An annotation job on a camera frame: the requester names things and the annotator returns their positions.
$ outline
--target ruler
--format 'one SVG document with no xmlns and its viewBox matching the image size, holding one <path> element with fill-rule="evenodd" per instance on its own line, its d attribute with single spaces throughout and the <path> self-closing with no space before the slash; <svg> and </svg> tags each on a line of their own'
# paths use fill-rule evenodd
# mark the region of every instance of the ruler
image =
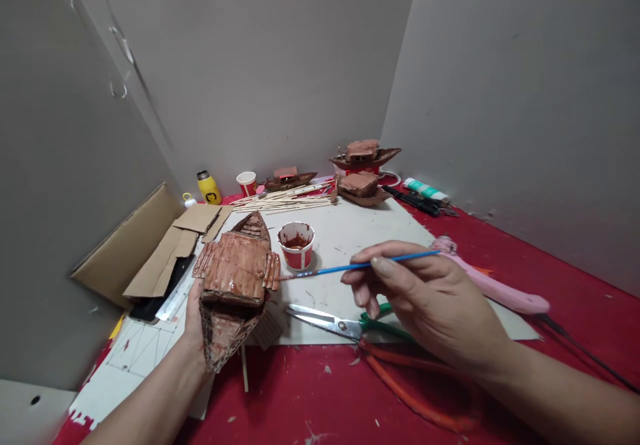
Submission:
<svg viewBox="0 0 640 445">
<path fill-rule="evenodd" d="M 189 268 L 178 282 L 178 285 L 175 286 L 173 291 L 167 297 L 167 300 L 165 300 L 155 314 L 155 317 L 159 320 L 162 320 L 163 322 L 171 322 L 189 296 L 189 291 L 191 291 L 191 286 L 194 281 L 194 278 L 191 276 L 193 273 L 193 267 L 195 266 L 197 257 L 200 255 L 200 252 L 204 247 L 205 246 L 200 243 L 200 240 L 198 240 L 194 250 L 195 257 L 191 261 L 191 265 L 189 265 Z"/>
</svg>

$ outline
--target paint tube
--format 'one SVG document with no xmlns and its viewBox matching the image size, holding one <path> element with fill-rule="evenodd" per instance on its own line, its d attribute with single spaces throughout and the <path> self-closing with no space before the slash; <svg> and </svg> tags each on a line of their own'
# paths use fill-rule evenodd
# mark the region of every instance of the paint tube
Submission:
<svg viewBox="0 0 640 445">
<path fill-rule="evenodd" d="M 439 200 L 444 203 L 449 202 L 449 196 L 445 193 L 442 193 L 438 189 L 434 189 L 430 185 L 423 184 L 415 179 L 409 178 L 402 182 L 403 187 L 406 189 L 412 190 L 414 192 L 419 193 L 423 197 L 427 199 Z"/>
</svg>

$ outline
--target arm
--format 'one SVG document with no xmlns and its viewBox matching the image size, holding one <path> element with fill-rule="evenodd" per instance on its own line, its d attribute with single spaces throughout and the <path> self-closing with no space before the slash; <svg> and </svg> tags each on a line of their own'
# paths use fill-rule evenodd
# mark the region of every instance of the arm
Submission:
<svg viewBox="0 0 640 445">
<path fill-rule="evenodd" d="M 444 256 L 407 260 L 384 256 L 426 248 L 385 242 L 352 261 L 371 269 L 351 270 L 358 306 L 369 315 L 384 294 L 411 335 L 427 350 L 473 377 L 522 420 L 558 444 L 640 443 L 640 397 L 585 375 L 509 339 L 495 313 L 464 271 Z"/>
<path fill-rule="evenodd" d="M 191 288 L 185 333 L 142 383 L 112 411 L 85 444 L 170 444 L 189 405 L 211 377 L 203 355 L 198 300 L 201 280 Z"/>
<path fill-rule="evenodd" d="M 482 387 L 552 442 L 640 443 L 640 397 L 513 342 Z"/>
</svg>

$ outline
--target black cable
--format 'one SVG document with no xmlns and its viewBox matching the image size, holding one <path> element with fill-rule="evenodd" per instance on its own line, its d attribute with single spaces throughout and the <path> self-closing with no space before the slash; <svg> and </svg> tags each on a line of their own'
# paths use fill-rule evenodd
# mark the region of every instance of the black cable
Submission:
<svg viewBox="0 0 640 445">
<path fill-rule="evenodd" d="M 632 385 L 629 381 L 627 381 L 624 377 L 622 377 L 621 375 L 619 375 L 618 373 L 616 373 L 615 371 L 611 370 L 609 368 L 609 366 L 607 366 L 602 360 L 600 360 L 599 358 L 597 358 L 596 356 L 592 355 L 590 352 L 588 352 L 587 350 L 585 350 L 580 344 L 578 344 L 578 342 L 576 342 L 571 335 L 569 335 L 567 333 L 567 331 L 562 328 L 557 322 L 555 322 L 549 315 L 547 314 L 538 314 L 536 315 L 540 320 L 542 320 L 546 325 L 548 325 L 549 327 L 551 327 L 551 329 L 553 329 L 556 333 L 560 334 L 562 337 L 564 337 L 566 340 L 568 340 L 573 346 L 575 346 L 576 348 L 578 348 L 579 350 L 581 350 L 583 353 L 585 353 L 586 355 L 588 355 L 590 357 L 591 360 L 593 360 L 594 362 L 596 362 L 599 366 L 601 366 L 602 368 L 604 368 L 606 371 L 608 371 L 611 375 L 613 375 L 614 377 L 616 377 L 622 384 L 624 384 L 624 386 L 626 386 L 628 389 L 630 389 L 632 392 L 635 392 L 637 394 L 640 394 L 640 390 L 638 390 L 634 385 Z"/>
</svg>

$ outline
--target white glue bottle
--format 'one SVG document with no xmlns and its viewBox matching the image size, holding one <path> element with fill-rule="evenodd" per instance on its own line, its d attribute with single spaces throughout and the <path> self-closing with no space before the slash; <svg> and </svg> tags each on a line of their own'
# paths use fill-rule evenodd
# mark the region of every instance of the white glue bottle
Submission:
<svg viewBox="0 0 640 445">
<path fill-rule="evenodd" d="M 438 189 L 434 189 L 430 185 L 423 184 L 422 182 L 419 182 L 416 179 L 409 178 L 404 182 L 402 182 L 402 185 L 406 189 L 417 192 L 423 197 L 426 197 L 427 199 L 439 200 L 439 201 L 443 201 L 444 203 L 449 202 L 449 195 L 442 193 Z"/>
<path fill-rule="evenodd" d="M 182 198 L 185 199 L 185 207 L 188 209 L 189 207 L 193 207 L 197 204 L 197 201 L 191 196 L 190 193 L 183 193 Z"/>
</svg>

